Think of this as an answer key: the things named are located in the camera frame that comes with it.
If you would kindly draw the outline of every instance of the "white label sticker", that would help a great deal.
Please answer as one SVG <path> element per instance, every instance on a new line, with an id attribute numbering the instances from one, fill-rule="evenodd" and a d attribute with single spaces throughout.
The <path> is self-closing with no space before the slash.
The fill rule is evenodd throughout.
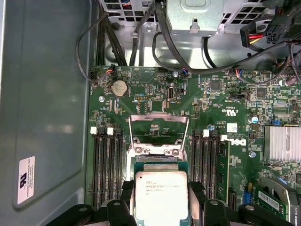
<path id="1" fill-rule="evenodd" d="M 258 192 L 258 197 L 262 200 L 264 200 L 267 204 L 269 204 L 271 207 L 277 209 L 279 211 L 279 203 L 272 200 L 270 197 L 262 193 L 261 191 Z"/>
<path id="2" fill-rule="evenodd" d="M 18 200 L 17 204 L 33 196 L 34 190 L 34 161 L 35 157 L 22 159 L 19 162 Z"/>
<path id="3" fill-rule="evenodd" d="M 228 133 L 237 133 L 237 123 L 227 123 Z"/>

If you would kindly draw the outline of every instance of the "capacitor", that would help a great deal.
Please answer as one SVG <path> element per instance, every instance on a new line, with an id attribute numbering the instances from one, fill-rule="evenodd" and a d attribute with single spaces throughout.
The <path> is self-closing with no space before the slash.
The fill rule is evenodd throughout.
<path id="1" fill-rule="evenodd" d="M 258 123 L 258 117 L 257 116 L 252 116 L 249 118 L 249 123 Z"/>
<path id="2" fill-rule="evenodd" d="M 256 157 L 256 152 L 250 152 L 249 157 L 250 158 L 255 158 Z"/>
<path id="3" fill-rule="evenodd" d="M 209 125 L 207 126 L 207 128 L 208 128 L 208 130 L 212 131 L 212 130 L 214 130 L 214 129 L 215 129 L 215 126 L 214 126 L 214 125 L 211 125 L 211 124 L 209 124 Z"/>

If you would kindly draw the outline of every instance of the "heatsink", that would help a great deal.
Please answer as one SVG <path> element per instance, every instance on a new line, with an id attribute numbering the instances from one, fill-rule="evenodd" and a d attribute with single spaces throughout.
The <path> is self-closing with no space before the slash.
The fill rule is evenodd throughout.
<path id="1" fill-rule="evenodd" d="M 301 161 L 300 127 L 265 127 L 264 158 L 272 161 Z"/>

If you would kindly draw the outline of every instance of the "black cable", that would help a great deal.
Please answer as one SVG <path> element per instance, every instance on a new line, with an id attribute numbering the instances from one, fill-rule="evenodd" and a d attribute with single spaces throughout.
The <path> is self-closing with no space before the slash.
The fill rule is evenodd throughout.
<path id="1" fill-rule="evenodd" d="M 142 19 L 139 21 L 138 25 L 136 26 L 134 32 L 138 33 L 142 27 L 142 25 L 149 19 L 151 14 L 154 13 L 155 10 L 155 4 L 151 4 L 149 10 L 144 14 Z M 133 47 L 132 47 L 132 54 L 130 58 L 130 66 L 134 66 L 135 60 L 136 60 L 136 55 L 137 55 L 137 50 L 138 50 L 138 38 L 133 38 Z"/>
<path id="2" fill-rule="evenodd" d="M 293 72 L 295 73 L 295 77 L 296 77 L 297 81 L 301 84 L 301 79 L 300 79 L 299 74 L 297 72 L 296 62 L 295 62 L 295 58 L 293 56 L 293 47 L 294 47 L 294 44 L 289 44 L 289 46 L 290 46 L 291 66 L 293 68 Z"/>
<path id="3" fill-rule="evenodd" d="M 262 52 L 259 52 L 259 53 L 256 53 L 246 59 L 243 59 L 241 61 L 238 61 L 238 62 L 235 62 L 235 63 L 232 63 L 232 64 L 229 64 L 229 65 L 225 65 L 225 66 L 222 66 L 222 67 L 217 67 L 217 68 L 210 68 L 210 69 L 192 69 L 187 63 L 186 61 L 181 57 L 179 51 L 176 49 L 171 37 L 170 37 L 170 34 L 169 34 L 169 30 L 168 30 L 168 27 L 167 27 L 167 23 L 166 23 L 166 19 L 164 17 L 164 13 L 163 13 L 163 10 L 162 10 L 162 6 L 161 6 L 161 3 L 156 3 L 156 14 L 157 14 L 157 18 L 158 18 L 158 22 L 159 22 L 159 25 L 161 27 L 161 31 L 162 31 L 162 35 L 164 37 L 164 40 L 165 42 L 167 43 L 167 46 L 170 50 L 170 52 L 172 53 L 172 55 L 174 56 L 174 58 L 181 64 L 181 66 L 185 67 L 190 73 L 192 74 L 211 74 L 211 73 L 217 73 L 217 72 L 220 72 L 220 71 L 225 71 L 225 70 L 228 70 L 228 69 L 232 69 L 232 68 L 236 68 L 238 66 L 241 66 L 241 65 L 244 65 L 268 52 L 271 52 L 277 48 L 280 48 L 280 47 L 284 47 L 286 45 L 286 43 L 283 41 L 283 42 L 280 42 L 274 46 L 271 46 L 265 50 L 263 50 Z"/>
<path id="4" fill-rule="evenodd" d="M 247 64 L 250 61 L 252 61 L 252 60 L 254 60 L 254 59 L 256 59 L 256 58 L 258 58 L 258 57 L 260 57 L 260 56 L 262 56 L 262 55 L 264 55 L 264 54 L 266 54 L 268 52 L 270 52 L 270 51 L 273 51 L 273 50 L 275 50 L 277 48 L 284 47 L 284 46 L 286 46 L 286 43 L 283 41 L 283 42 L 280 42 L 280 43 L 278 43 L 278 44 L 276 44 L 274 46 L 266 48 L 262 52 L 256 53 L 256 54 L 254 54 L 254 55 L 252 55 L 252 56 L 250 56 L 250 57 L 248 57 L 246 59 L 240 60 L 238 62 L 229 64 L 229 65 L 225 65 L 225 66 L 221 66 L 221 67 L 217 67 L 217 68 L 210 68 L 210 69 L 192 69 L 192 70 L 190 70 L 190 71 L 188 70 L 188 71 L 190 73 L 192 73 L 192 74 L 212 74 L 212 73 L 217 73 L 217 72 L 220 72 L 220 71 L 226 71 L 226 70 L 229 70 L 229 69 L 236 68 L 236 67 L 239 67 L 241 65 Z M 153 52 L 153 56 L 155 57 L 156 51 L 155 51 L 154 48 L 156 48 L 156 46 L 153 46 L 153 51 L 152 51 Z"/>
<path id="5" fill-rule="evenodd" d="M 251 44 L 249 46 L 249 49 L 253 50 L 255 52 L 261 52 L 261 51 L 264 50 L 263 48 L 260 48 L 260 47 L 256 46 L 255 44 Z M 274 54 L 272 54 L 271 52 L 269 52 L 269 53 L 267 53 L 267 55 L 269 55 L 269 57 L 271 58 L 271 60 L 274 62 L 275 65 L 278 64 L 278 60 L 277 60 L 277 58 L 275 57 Z"/>
<path id="6" fill-rule="evenodd" d="M 92 29 L 94 29 L 106 16 L 108 15 L 107 12 L 104 12 L 102 13 L 102 16 L 99 17 L 93 24 L 91 24 L 91 26 L 86 29 L 76 40 L 76 45 L 75 45 L 75 54 L 76 54 L 76 60 L 77 60 L 77 63 L 79 65 L 79 69 L 80 69 L 80 72 L 81 74 L 90 82 L 94 82 L 94 83 L 97 83 L 99 82 L 100 80 L 102 80 L 104 77 L 105 77 L 105 74 L 102 75 L 99 79 L 97 80 L 94 80 L 94 79 L 91 79 L 89 78 L 86 73 L 85 73 L 85 70 L 81 64 L 81 61 L 80 61 L 80 56 L 79 56 L 79 44 L 80 44 L 80 41 L 81 39 L 87 34 L 89 33 Z"/>
<path id="7" fill-rule="evenodd" d="M 95 0 L 98 6 L 98 16 L 101 16 L 101 7 L 100 1 Z M 95 65 L 104 65 L 104 48 L 105 48 L 105 29 L 103 22 L 98 24 L 97 31 L 97 44 L 96 44 L 96 59 Z"/>
<path id="8" fill-rule="evenodd" d="M 161 32 L 158 32 L 154 35 L 154 38 L 152 40 L 152 56 L 154 57 L 156 63 L 158 65 L 160 65 L 161 67 L 169 70 L 169 71 L 177 71 L 177 72 L 182 72 L 182 69 L 181 68 L 171 68 L 171 67 L 168 67 L 166 65 L 164 65 L 159 59 L 158 57 L 156 56 L 156 45 L 157 45 L 157 37 L 159 35 L 161 35 L 162 33 Z"/>
<path id="9" fill-rule="evenodd" d="M 174 45 L 174 42 L 172 40 L 172 38 L 170 37 L 169 34 L 169 30 L 168 30 L 168 26 L 166 23 L 166 18 L 164 15 L 164 11 L 162 9 L 162 5 L 160 2 L 157 2 L 155 4 L 155 9 L 156 9 L 156 15 L 158 18 L 158 22 L 161 28 L 161 32 L 163 35 L 163 38 L 169 48 L 169 51 L 171 52 L 171 54 L 173 55 L 173 57 L 183 66 L 186 67 L 188 71 L 191 71 L 190 66 L 186 63 L 186 61 L 182 58 L 182 56 L 180 55 L 180 53 L 178 52 L 177 48 Z"/>
<path id="10" fill-rule="evenodd" d="M 263 81 L 263 82 L 251 82 L 251 81 L 247 81 L 247 80 L 245 80 L 245 79 L 243 79 L 241 77 L 239 77 L 238 80 L 240 80 L 240 81 L 242 81 L 244 83 L 247 83 L 249 85 L 267 85 L 270 82 L 276 81 L 279 78 L 279 76 L 284 73 L 284 71 L 287 68 L 287 65 L 288 65 L 289 61 L 290 61 L 290 56 L 288 56 L 286 58 L 286 60 L 285 60 L 285 62 L 283 64 L 281 70 L 273 78 L 271 78 L 271 79 L 269 79 L 267 81 Z"/>
<path id="11" fill-rule="evenodd" d="M 216 68 L 217 66 L 215 65 L 215 63 L 212 61 L 210 55 L 209 55 L 209 51 L 208 51 L 208 40 L 209 37 L 205 37 L 203 40 L 203 49 L 204 49 L 204 54 L 205 54 L 205 58 L 208 61 L 208 63 L 213 67 Z"/>
<path id="12" fill-rule="evenodd" d="M 122 51 L 122 47 L 120 45 L 120 42 L 118 41 L 118 38 L 116 37 L 116 34 L 114 32 L 114 29 L 113 29 L 112 24 L 108 17 L 106 17 L 104 19 L 103 24 L 104 24 L 105 30 L 107 32 L 110 44 L 112 46 L 112 51 L 115 55 L 118 65 L 127 66 L 127 61 L 126 61 L 124 53 Z"/>
<path id="13" fill-rule="evenodd" d="M 100 62 L 99 65 L 103 66 L 105 65 L 105 27 L 103 23 L 100 23 L 100 35 L 98 36 L 98 41 L 100 42 L 99 46 L 99 56 L 100 56 Z"/>

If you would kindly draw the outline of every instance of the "metal bracket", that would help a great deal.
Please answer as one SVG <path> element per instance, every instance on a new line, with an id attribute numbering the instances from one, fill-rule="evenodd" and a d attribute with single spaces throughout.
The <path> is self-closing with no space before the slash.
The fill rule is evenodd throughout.
<path id="1" fill-rule="evenodd" d="M 133 39 L 138 39 L 138 41 L 139 41 L 139 33 L 138 33 L 138 32 L 133 32 L 133 33 L 131 33 L 131 37 L 132 37 Z"/>
<path id="2" fill-rule="evenodd" d="M 177 139 L 174 144 L 171 145 L 153 145 L 142 144 L 137 137 L 133 137 L 132 122 L 133 121 L 152 121 L 154 119 L 163 119 L 164 121 L 181 122 L 185 123 L 185 133 L 183 139 Z M 137 155 L 164 155 L 170 157 L 176 157 L 182 161 L 187 160 L 187 153 L 185 150 L 185 139 L 189 126 L 189 118 L 186 116 L 175 116 L 168 113 L 148 113 L 146 115 L 131 115 L 128 118 L 128 124 L 130 128 L 131 144 L 127 152 L 127 180 L 130 180 L 131 171 L 131 158 Z"/>

